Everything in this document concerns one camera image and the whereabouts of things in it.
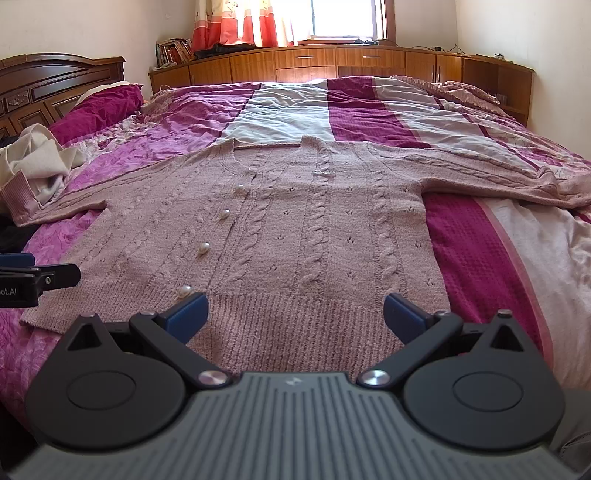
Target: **folded clothes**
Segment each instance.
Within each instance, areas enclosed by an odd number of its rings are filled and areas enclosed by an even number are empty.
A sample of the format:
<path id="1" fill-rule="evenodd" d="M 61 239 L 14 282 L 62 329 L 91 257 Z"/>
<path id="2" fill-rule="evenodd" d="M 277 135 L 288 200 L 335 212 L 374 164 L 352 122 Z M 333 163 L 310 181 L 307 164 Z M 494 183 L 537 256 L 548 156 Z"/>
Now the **folded clothes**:
<path id="1" fill-rule="evenodd" d="M 80 150 L 62 148 L 46 127 L 35 124 L 23 130 L 14 143 L 0 148 L 0 185 L 22 172 L 35 199 L 44 205 L 63 186 L 70 170 L 83 163 Z M 0 213 L 6 212 L 0 202 Z"/>

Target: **pink cardigan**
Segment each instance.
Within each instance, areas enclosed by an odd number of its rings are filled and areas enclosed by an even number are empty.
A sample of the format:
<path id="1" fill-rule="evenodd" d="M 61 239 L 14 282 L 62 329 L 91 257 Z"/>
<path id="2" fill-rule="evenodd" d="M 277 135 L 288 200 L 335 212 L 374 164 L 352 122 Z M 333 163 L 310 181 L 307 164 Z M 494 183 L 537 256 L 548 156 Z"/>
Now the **pink cardigan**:
<path id="1" fill-rule="evenodd" d="M 547 167 L 304 137 L 221 142 L 44 207 L 23 176 L 0 194 L 19 225 L 103 209 L 63 259 L 81 268 L 79 286 L 44 294 L 25 322 L 64 332 L 81 312 L 123 320 L 170 307 L 190 285 L 210 300 L 190 346 L 220 367 L 356 375 L 401 346 L 384 326 L 384 295 L 449 307 L 422 193 L 578 207 L 590 187 Z"/>

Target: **window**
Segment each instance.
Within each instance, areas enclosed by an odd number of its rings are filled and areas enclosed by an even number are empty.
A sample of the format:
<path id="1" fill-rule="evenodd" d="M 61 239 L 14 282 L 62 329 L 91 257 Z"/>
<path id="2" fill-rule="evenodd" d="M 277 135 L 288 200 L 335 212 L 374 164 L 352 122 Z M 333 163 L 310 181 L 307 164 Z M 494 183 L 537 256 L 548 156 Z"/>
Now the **window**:
<path id="1" fill-rule="evenodd" d="M 394 0 L 309 0 L 311 38 L 393 40 Z"/>

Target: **pillow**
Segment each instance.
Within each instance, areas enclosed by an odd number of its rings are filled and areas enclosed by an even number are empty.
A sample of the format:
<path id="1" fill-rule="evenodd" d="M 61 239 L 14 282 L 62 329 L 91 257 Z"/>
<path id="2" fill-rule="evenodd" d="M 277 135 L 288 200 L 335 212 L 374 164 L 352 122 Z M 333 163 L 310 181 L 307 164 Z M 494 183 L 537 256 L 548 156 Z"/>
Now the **pillow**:
<path id="1" fill-rule="evenodd" d="M 61 145 L 118 124 L 144 103 L 141 85 L 120 85 L 93 93 L 49 127 Z"/>
<path id="2" fill-rule="evenodd" d="M 127 82 L 126 80 L 123 80 L 122 82 L 105 83 L 104 85 L 99 85 L 98 87 L 91 88 L 84 95 L 82 95 L 80 98 L 78 98 L 78 101 L 76 102 L 76 104 L 74 106 L 80 105 L 82 102 L 84 102 L 84 100 L 86 100 L 90 95 L 93 95 L 94 93 L 99 93 L 99 92 L 102 92 L 103 90 L 106 90 L 109 88 L 114 88 L 114 87 L 120 87 L 122 85 L 131 85 L 131 82 Z"/>

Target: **ribbed hem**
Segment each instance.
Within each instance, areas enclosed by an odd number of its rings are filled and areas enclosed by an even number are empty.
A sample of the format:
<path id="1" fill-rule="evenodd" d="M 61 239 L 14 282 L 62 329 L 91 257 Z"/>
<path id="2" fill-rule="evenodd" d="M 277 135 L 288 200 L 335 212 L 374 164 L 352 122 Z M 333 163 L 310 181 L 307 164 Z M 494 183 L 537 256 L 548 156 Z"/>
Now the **ribbed hem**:
<path id="1" fill-rule="evenodd" d="M 83 287 L 47 292 L 40 308 L 27 310 L 22 321 L 64 333 L 80 313 L 121 321 L 145 309 L 162 312 L 177 301 L 177 286 L 88 281 Z M 92 297 L 84 291 L 92 291 Z M 235 373 L 345 371 L 355 376 L 402 347 L 384 325 L 381 305 L 260 292 L 209 293 L 207 298 L 209 319 L 189 347 Z"/>
<path id="2" fill-rule="evenodd" d="M 17 226 L 26 223 L 41 208 L 21 171 L 0 189 L 0 196 L 10 212 L 12 221 Z"/>
<path id="3" fill-rule="evenodd" d="M 210 317 L 189 346 L 221 368 L 344 371 L 357 376 L 402 347 L 381 305 L 253 292 L 208 294 Z"/>

